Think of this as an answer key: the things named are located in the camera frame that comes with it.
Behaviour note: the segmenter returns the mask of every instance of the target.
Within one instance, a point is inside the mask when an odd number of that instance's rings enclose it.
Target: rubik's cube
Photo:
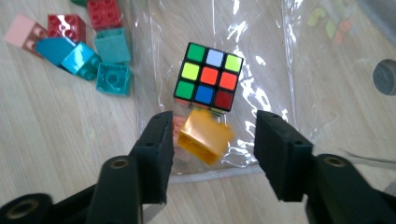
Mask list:
[[[230,111],[244,59],[189,43],[175,87],[178,104],[198,106],[215,115]]]

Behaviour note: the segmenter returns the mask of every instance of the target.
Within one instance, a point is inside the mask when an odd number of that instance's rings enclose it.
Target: black object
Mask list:
[[[172,119],[172,111],[151,118],[129,156],[105,162],[96,185],[56,204],[47,194],[22,196],[0,208],[0,223],[142,223],[142,203],[166,203]]]
[[[372,189],[346,159],[314,157],[312,148],[285,120],[258,111],[254,155],[279,200],[306,194],[310,223],[396,223],[395,197]]]

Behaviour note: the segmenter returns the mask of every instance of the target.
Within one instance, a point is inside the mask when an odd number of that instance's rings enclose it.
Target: teal lego brick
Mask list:
[[[76,47],[67,37],[51,37],[37,41],[35,51],[55,66],[61,67],[64,58]]]
[[[124,28],[99,32],[94,43],[104,63],[128,63],[131,61]]]
[[[127,65],[99,63],[96,89],[115,95],[129,95],[132,73]]]
[[[96,78],[100,63],[97,55],[87,45],[80,42],[62,61],[61,65],[71,74],[86,80]]]
[[[87,7],[87,3],[89,0],[70,0],[70,1],[76,5]]]

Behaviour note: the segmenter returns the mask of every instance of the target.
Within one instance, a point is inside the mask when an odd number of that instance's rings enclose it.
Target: wooden surface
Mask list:
[[[120,2],[123,10],[126,9],[126,27],[137,30],[134,37],[144,38],[140,35],[150,32],[150,29],[132,24],[133,15],[127,12],[129,2]],[[45,60],[0,42],[0,204],[34,192],[46,192],[55,202],[59,202],[87,188],[97,181],[104,161],[127,154],[132,148],[145,125],[144,120],[137,117],[147,111],[151,114],[161,111],[152,94],[159,87],[164,87],[161,90],[166,91],[172,89],[177,75],[173,73],[177,68],[166,59],[182,54],[186,46],[184,42],[189,41],[189,33],[179,35],[177,32],[197,32],[189,30],[189,24],[202,26],[203,30],[207,27],[211,29],[212,24],[187,20],[186,27],[175,27],[177,15],[189,14],[183,11],[188,4],[176,4],[171,13],[164,13],[162,9],[174,6],[173,1],[150,3],[153,5],[149,14],[157,24],[161,24],[162,30],[159,33],[159,27],[151,27],[153,39],[160,36],[164,45],[150,50],[136,46],[135,56],[142,57],[134,61],[134,87],[142,85],[145,88],[136,87],[136,92],[127,98],[99,93],[94,82],[70,76]],[[312,9],[320,5],[319,1],[305,3],[303,7],[296,8],[298,14],[304,15],[300,18],[301,22],[307,22]],[[243,6],[254,8],[255,4],[241,3]],[[302,26],[302,30],[293,30],[301,41],[296,42],[292,52],[295,61],[292,72],[296,73],[296,96],[292,105],[288,97],[278,97],[279,92],[285,92],[282,96],[292,93],[288,83],[280,83],[282,78],[288,80],[281,3],[267,1],[257,7],[265,8],[266,19],[273,21],[258,21],[254,26],[256,28],[251,32],[249,30],[253,43],[252,57],[263,55],[267,63],[264,67],[252,66],[249,71],[254,76],[260,71],[264,74],[273,71],[271,76],[279,78],[257,80],[259,84],[269,81],[268,85],[262,85],[273,103],[272,110],[279,113],[287,108],[290,122],[318,144],[317,153],[345,154],[348,151],[361,157],[395,161],[396,140],[392,136],[396,131],[396,98],[382,95],[371,82],[378,61],[385,58],[395,60],[395,48],[360,12],[361,23],[356,27],[355,34],[348,35],[346,43],[338,49],[331,48],[332,40],[326,35],[323,24],[317,29],[304,30],[309,27]],[[207,11],[203,14],[209,16],[211,8],[212,5],[207,5]],[[4,36],[18,13],[44,26],[49,13],[77,13],[89,24],[85,8],[66,0],[1,0],[0,11],[0,36]],[[225,21],[231,16],[221,15]],[[301,24],[296,21],[291,27],[296,29],[299,26]],[[94,36],[95,32],[89,28],[87,39],[91,46]],[[264,42],[261,36],[269,38],[271,44]],[[213,43],[205,34],[196,38],[207,45]],[[267,47],[254,48],[254,43]],[[227,44],[218,47],[230,48]],[[155,60],[165,61],[164,68],[172,68],[172,76],[145,78],[139,74],[149,69],[156,74],[161,73],[161,67],[148,68],[152,66],[153,53]],[[169,95],[161,99],[164,106],[169,107]],[[385,166],[386,162],[361,159],[356,163],[376,189],[384,189],[396,178],[391,163]],[[169,186],[167,195],[168,205],[150,223],[307,222],[304,205],[278,202],[263,173],[173,184]]]

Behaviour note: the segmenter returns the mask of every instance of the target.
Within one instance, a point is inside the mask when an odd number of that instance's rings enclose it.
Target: clear plastic bag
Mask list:
[[[173,98],[189,42],[230,52],[243,57],[245,62],[232,111],[220,117],[219,122],[231,124],[236,137],[229,143],[221,162],[213,166],[176,148],[172,174],[205,174],[256,165],[253,144],[257,110],[273,111],[294,123],[280,3],[242,3],[238,0],[148,2],[155,88],[154,91],[151,86],[145,89],[147,95],[144,97],[150,102],[143,101],[148,108],[139,111],[141,131],[156,112],[173,110],[176,116],[189,115],[191,110],[177,105]]]
[[[366,10],[380,4],[368,2],[285,0],[285,40],[295,127],[316,154],[350,159],[384,189],[396,177],[396,98],[375,88],[373,72],[396,47]]]

